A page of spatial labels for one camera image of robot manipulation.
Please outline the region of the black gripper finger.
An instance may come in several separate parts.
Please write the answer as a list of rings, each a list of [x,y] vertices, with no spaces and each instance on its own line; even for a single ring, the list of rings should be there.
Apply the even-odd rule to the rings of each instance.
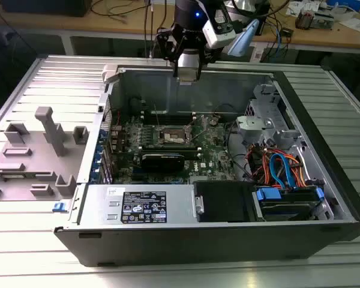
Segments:
[[[180,26],[159,28],[156,41],[161,57],[173,64],[173,77],[178,76],[178,61],[180,57]]]
[[[221,49],[210,49],[206,46],[198,50],[199,65],[197,68],[196,79],[199,80],[202,73],[202,68],[210,63],[215,63],[221,55]]]

